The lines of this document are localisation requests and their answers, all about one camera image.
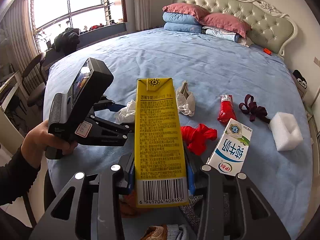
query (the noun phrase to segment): red cloth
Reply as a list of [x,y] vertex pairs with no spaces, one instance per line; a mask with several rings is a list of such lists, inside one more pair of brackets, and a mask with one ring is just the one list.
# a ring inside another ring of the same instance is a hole
[[207,148],[205,140],[214,141],[218,136],[216,129],[206,127],[203,123],[200,123],[197,129],[191,126],[182,126],[181,134],[182,140],[188,145],[188,149],[196,155],[201,155]]

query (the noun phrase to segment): human hand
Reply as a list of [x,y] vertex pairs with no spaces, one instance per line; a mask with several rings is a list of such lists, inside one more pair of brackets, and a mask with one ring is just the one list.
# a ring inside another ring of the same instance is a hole
[[62,153],[67,155],[78,146],[78,143],[74,141],[69,144],[65,140],[48,133],[48,120],[45,120],[28,132],[22,143],[21,153],[31,166],[38,168],[47,146],[61,149]]

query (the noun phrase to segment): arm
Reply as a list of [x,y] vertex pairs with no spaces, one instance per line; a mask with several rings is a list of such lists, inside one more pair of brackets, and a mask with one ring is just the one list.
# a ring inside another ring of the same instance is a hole
[[0,205],[12,203],[32,186],[40,170],[43,152],[47,146],[71,153],[78,144],[71,144],[48,133],[48,120],[31,130],[21,148],[9,163],[0,167]]

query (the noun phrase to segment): black sleeve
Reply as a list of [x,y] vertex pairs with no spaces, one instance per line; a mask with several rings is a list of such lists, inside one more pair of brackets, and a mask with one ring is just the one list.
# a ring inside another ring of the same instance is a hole
[[8,164],[0,167],[0,205],[12,204],[25,194],[35,181],[39,169],[33,168],[19,148]]

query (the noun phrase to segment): bed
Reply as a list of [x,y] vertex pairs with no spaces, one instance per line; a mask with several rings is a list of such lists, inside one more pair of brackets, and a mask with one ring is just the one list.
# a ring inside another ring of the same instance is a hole
[[[284,64],[285,45],[297,34],[297,26],[264,0],[173,0],[195,3],[212,12],[233,14],[246,20],[255,43],[248,47],[205,34],[179,33],[162,28],[128,34],[81,49],[55,63],[49,74],[44,97],[44,116],[58,92],[66,92],[79,68],[88,57],[103,60],[114,75],[105,94],[125,105],[136,97],[138,78],[172,77],[175,87],[183,80],[196,98],[193,117],[179,115],[181,125],[197,127],[204,123],[222,135],[224,126],[217,121],[220,95],[232,94],[237,119],[253,129],[242,171],[255,183],[274,208],[292,239],[303,224],[312,183],[312,150],[304,106]],[[269,56],[263,52],[268,48]],[[303,142],[294,150],[278,152],[268,126],[249,121],[238,108],[246,94],[252,94],[268,117],[276,112],[291,113],[297,119]],[[97,116],[114,121],[113,114],[99,111]],[[216,141],[207,143],[206,160]],[[59,192],[78,171],[93,174],[116,163],[133,149],[133,135],[124,147],[79,145],[61,160],[48,160],[51,181]],[[136,219],[123,219],[126,239],[139,239],[150,225],[186,223],[178,208],[154,209]]]

